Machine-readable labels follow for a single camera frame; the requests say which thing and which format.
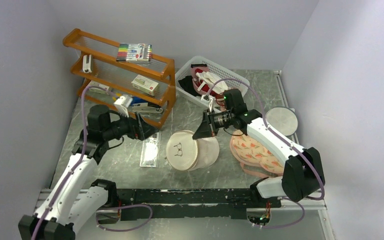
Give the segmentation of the clear packaged tool sleeve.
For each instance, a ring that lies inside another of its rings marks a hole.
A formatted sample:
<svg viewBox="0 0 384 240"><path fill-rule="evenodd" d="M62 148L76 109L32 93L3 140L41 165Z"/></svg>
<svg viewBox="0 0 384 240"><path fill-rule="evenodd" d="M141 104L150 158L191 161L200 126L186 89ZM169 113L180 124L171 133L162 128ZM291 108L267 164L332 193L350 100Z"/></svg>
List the clear packaged tool sleeve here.
<svg viewBox="0 0 384 240"><path fill-rule="evenodd" d="M141 168L157 168L159 162L161 133L154 133L142 143L139 166Z"/></svg>

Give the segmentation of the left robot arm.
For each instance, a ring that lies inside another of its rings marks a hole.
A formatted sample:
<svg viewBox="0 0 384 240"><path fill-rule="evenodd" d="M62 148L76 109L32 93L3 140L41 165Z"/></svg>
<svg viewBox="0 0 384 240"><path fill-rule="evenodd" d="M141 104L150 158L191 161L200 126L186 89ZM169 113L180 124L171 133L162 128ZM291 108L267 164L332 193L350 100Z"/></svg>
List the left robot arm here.
<svg viewBox="0 0 384 240"><path fill-rule="evenodd" d="M110 149L109 142L128 137L144 141L157 133L157 127L135 117L120 116L111 121L111 110L98 104L87 114L87 126L75 143L67 167L51 193L33 215L24 215L18 223L23 240L74 240L77 233L101 207L120 204L116 183L97 179L78 197L92 171Z"/></svg>

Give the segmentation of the beige mesh laundry bag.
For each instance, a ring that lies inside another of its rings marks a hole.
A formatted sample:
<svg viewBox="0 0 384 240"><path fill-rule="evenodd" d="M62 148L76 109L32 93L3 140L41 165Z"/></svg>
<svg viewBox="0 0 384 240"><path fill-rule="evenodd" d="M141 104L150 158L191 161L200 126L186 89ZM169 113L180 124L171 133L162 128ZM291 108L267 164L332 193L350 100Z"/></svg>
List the beige mesh laundry bag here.
<svg viewBox="0 0 384 240"><path fill-rule="evenodd" d="M168 163L178 171L194 171L211 166L220 154L215 137L193 139L193 132L181 130L170 136L166 144Z"/></svg>

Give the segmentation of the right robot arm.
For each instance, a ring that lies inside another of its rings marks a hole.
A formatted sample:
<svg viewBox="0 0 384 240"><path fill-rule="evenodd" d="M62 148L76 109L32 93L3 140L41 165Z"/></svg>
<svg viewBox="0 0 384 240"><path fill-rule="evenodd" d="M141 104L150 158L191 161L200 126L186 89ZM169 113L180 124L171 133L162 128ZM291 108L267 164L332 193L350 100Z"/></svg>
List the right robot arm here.
<svg viewBox="0 0 384 240"><path fill-rule="evenodd" d="M326 181L319 151L288 140L258 110L247 108L239 89L227 90L223 99L226 110L219 113L205 110L192 138L215 137L219 129L233 126L266 147L283 165L282 176L265 178L252 185L255 190L250 193L250 202L255 207L262 207L273 197L299 202L311 199L317 190L321 191L318 199L322 200Z"/></svg>

